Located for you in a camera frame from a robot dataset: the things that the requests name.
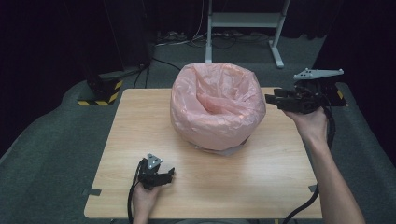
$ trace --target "wooden table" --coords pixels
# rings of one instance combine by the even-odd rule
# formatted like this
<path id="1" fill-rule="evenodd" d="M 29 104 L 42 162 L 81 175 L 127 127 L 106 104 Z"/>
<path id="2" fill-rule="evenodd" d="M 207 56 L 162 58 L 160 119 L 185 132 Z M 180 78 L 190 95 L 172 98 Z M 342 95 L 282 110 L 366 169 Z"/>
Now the wooden table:
<path id="1" fill-rule="evenodd" d="M 273 88 L 262 88 L 273 94 Z M 86 217 L 127 218 L 137 164 L 150 152 L 172 167 L 151 218 L 284 218 L 312 195 L 316 179 L 294 123 L 274 105 L 242 149 L 220 156 L 195 149 L 170 122 L 170 89 L 126 90 L 114 118 Z M 319 199 L 298 214 L 321 218 Z"/>

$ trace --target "white metal frame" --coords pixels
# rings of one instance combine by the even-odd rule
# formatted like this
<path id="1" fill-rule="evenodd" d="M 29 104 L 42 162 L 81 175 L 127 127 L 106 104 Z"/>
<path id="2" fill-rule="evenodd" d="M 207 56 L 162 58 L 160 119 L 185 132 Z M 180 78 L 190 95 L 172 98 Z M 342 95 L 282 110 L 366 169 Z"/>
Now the white metal frame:
<path id="1" fill-rule="evenodd" d="M 280 57 L 277 43 L 282 32 L 283 24 L 286 19 L 290 0 L 285 0 L 280 13 L 225 13 L 213 12 L 212 0 L 209 0 L 207 18 L 207 43 L 205 62 L 212 63 L 212 28 L 213 27 L 270 27 L 276 28 L 274 40 L 268 41 L 273 53 L 276 66 L 283 68 L 282 58 Z"/>

